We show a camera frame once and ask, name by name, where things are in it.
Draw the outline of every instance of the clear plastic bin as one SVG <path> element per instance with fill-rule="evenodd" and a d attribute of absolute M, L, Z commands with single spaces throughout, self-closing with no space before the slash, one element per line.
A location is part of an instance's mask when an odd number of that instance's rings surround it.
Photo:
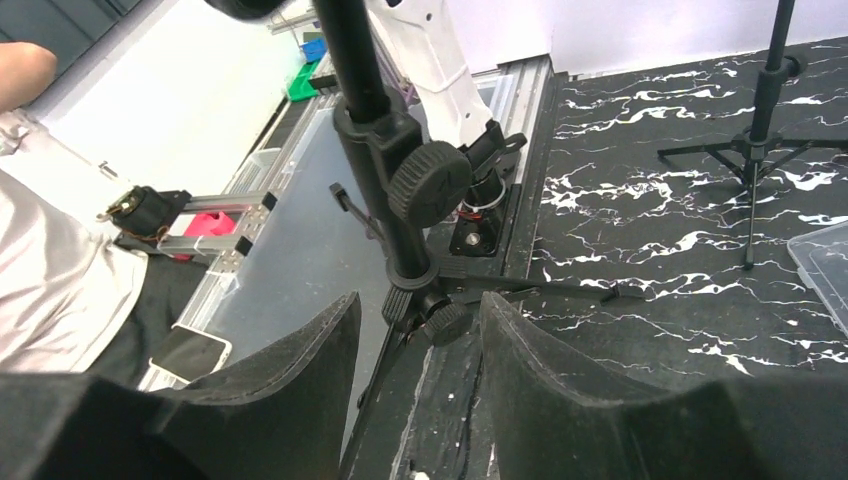
<path fill-rule="evenodd" d="M 848 222 L 795 237 L 787 247 L 801 280 L 848 335 Z"/>
<path fill-rule="evenodd" d="M 271 166 L 280 156 L 279 148 L 257 150 L 247 156 L 238 172 L 233 177 L 230 193 L 254 192 L 259 188 L 262 179 L 268 175 Z"/>

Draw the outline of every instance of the black tripod stand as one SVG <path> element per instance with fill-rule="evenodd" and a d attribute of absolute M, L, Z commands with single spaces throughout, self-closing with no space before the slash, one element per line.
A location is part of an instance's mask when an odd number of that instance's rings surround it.
<path fill-rule="evenodd" d="M 424 144 L 421 125 L 397 92 L 380 79 L 363 0 L 313 0 L 344 99 L 333 122 L 365 199 L 371 220 L 341 185 L 331 187 L 339 205 L 380 241 L 392 284 L 382 315 L 389 325 L 371 381 L 359 398 L 359 415 L 342 459 L 347 478 L 359 451 L 372 404 L 403 347 L 417 331 L 434 346 L 467 332 L 473 316 L 449 294 L 474 288 L 499 290 L 513 299 L 533 295 L 588 298 L 617 306 L 643 300 L 636 287 L 609 289 L 520 278 L 471 275 L 464 258 L 427 249 L 422 228 L 446 218 L 472 185 L 468 158 L 444 142 Z"/>
<path fill-rule="evenodd" d="M 751 202 L 748 244 L 745 248 L 743 263 L 746 270 L 754 268 L 754 219 L 757 187 L 762 179 L 812 148 L 848 149 L 848 140 L 788 139 L 776 132 L 769 131 L 771 116 L 780 98 L 781 87 L 790 78 L 795 78 L 803 73 L 807 67 L 807 62 L 803 57 L 783 55 L 794 6 L 795 0 L 780 0 L 778 4 L 768 60 L 757 78 L 757 90 L 754 94 L 754 119 L 751 126 L 726 143 L 669 148 L 657 152 L 660 159 L 671 155 L 708 153 L 739 177 Z M 791 148 L 793 150 L 770 164 L 765 164 L 765 159 L 769 153 L 778 148 Z M 722 152 L 727 150 L 741 154 L 745 160 L 744 164 L 739 166 L 725 157 Z"/>

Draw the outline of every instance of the red object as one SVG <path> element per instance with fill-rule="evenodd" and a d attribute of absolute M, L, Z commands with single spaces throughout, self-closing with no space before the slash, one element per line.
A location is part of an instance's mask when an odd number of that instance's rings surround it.
<path fill-rule="evenodd" d="M 218 235 L 227 235 L 233 233 L 236 229 L 236 222 L 228 217 L 224 212 L 218 213 L 201 213 L 195 215 L 188 228 L 186 228 L 184 237 L 212 237 Z M 190 260 L 191 255 L 174 255 L 178 260 Z"/>
<path fill-rule="evenodd" d="M 459 216 L 470 222 L 476 222 L 483 219 L 482 213 L 466 212 L 465 210 L 460 210 Z"/>

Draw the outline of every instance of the transparent plastic lid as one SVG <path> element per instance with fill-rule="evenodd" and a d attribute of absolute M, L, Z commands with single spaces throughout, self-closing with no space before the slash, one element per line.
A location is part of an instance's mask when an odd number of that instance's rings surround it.
<path fill-rule="evenodd" d="M 848 335 L 848 222 L 795 237 L 787 247 L 801 280 Z"/>

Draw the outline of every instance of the person's arm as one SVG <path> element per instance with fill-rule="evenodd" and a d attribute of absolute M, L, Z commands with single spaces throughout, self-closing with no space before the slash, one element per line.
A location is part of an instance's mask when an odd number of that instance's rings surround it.
<path fill-rule="evenodd" d="M 56 75 L 56 55 L 32 43 L 0 43 L 0 112 L 35 100 Z"/>

